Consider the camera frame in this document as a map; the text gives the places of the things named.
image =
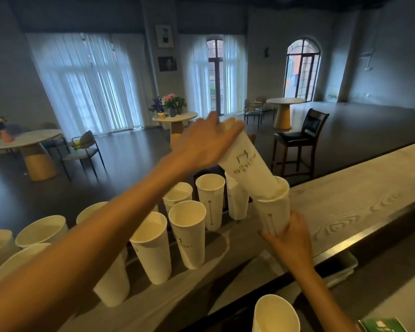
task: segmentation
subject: potted plant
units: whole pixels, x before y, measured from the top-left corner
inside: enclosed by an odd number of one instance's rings
[[[159,96],[156,99],[152,99],[152,105],[151,107],[149,107],[149,110],[151,112],[157,112],[157,116],[159,119],[165,118],[165,109]]]
[[[169,109],[169,116],[174,117],[183,113],[183,107],[187,107],[184,98],[175,94],[165,95],[163,97],[163,105]]]
[[[14,141],[14,138],[6,131],[5,122],[5,116],[0,115],[0,136],[2,137],[3,142],[11,143]]]

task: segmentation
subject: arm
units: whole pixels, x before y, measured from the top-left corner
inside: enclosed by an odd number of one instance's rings
[[[289,227],[277,237],[261,235],[289,268],[326,332],[359,332],[314,270],[311,237],[301,214],[292,212]]]
[[[163,195],[190,173],[216,164],[244,127],[239,121],[220,132],[218,123],[212,113],[198,119],[138,184],[2,281],[0,331],[60,328]]]

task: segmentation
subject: green package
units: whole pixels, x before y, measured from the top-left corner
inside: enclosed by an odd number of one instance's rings
[[[407,332],[397,318],[363,319],[359,322],[366,332]]]

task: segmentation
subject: curtain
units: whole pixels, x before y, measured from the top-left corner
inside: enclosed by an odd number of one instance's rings
[[[27,35],[33,60],[64,135],[151,124],[152,98],[141,34]]]
[[[223,38],[224,114],[241,113],[247,91],[246,38],[225,35]]]
[[[210,113],[210,89],[205,35],[179,35],[188,111],[205,118]]]

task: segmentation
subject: painting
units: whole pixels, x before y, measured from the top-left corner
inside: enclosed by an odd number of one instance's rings
[[[157,24],[155,26],[157,42],[159,48],[173,48],[174,38],[172,37],[172,27],[170,24]]]
[[[174,56],[158,57],[158,68],[160,72],[177,71],[177,61]]]

